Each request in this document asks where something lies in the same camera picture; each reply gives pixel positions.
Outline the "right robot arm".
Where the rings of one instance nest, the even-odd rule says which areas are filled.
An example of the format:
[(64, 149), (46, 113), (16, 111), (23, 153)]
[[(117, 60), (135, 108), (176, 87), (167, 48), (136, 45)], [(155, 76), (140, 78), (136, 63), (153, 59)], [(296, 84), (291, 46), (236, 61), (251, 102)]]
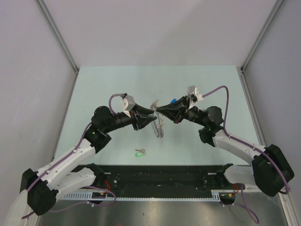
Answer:
[(217, 184), (228, 189), (233, 184), (251, 185), (259, 188), (264, 194), (274, 197), (276, 194), (287, 194), (289, 182), (294, 178), (294, 171), (281, 149), (276, 145), (263, 146), (252, 144), (226, 132), (222, 126), (222, 111), (217, 106), (200, 110), (190, 105), (188, 96), (174, 103), (158, 107), (156, 111), (175, 124), (188, 120), (201, 125), (198, 131), (204, 144), (220, 148), (244, 160), (247, 165), (225, 165), (217, 177)]

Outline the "round metal keyring disc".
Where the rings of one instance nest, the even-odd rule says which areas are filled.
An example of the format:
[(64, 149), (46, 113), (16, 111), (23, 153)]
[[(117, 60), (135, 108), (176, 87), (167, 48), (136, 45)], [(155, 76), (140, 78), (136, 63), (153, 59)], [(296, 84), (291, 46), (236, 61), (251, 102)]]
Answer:
[(156, 121), (153, 121), (151, 123), (152, 128), (154, 130), (154, 133), (156, 135), (157, 138), (163, 138), (164, 136), (164, 131), (163, 131), (163, 126), (164, 126), (164, 120), (163, 120), (163, 115), (158, 113), (156, 111), (157, 106), (156, 105), (151, 105), (150, 108), (154, 111), (154, 114), (157, 117)]

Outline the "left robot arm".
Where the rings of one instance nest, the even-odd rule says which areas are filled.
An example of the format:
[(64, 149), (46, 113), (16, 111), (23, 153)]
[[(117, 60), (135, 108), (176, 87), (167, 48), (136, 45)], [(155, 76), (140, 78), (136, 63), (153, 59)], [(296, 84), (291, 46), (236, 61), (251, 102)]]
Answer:
[(47, 213), (63, 195), (63, 178), (79, 163), (100, 152), (110, 141), (109, 133), (131, 125), (138, 131), (157, 119), (154, 111), (137, 104), (128, 112), (111, 113), (106, 106), (95, 109), (91, 122), (85, 127), (79, 142), (60, 158), (33, 171), (22, 174), (20, 190), (27, 191), (27, 204), (32, 213)]

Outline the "key with green tag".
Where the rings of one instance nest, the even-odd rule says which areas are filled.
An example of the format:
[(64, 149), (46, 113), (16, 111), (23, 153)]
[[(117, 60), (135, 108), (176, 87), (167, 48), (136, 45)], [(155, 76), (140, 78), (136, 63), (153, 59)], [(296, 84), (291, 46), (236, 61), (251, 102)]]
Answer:
[(135, 156), (136, 157), (142, 157), (146, 155), (146, 150), (145, 149), (135, 149), (136, 153)]

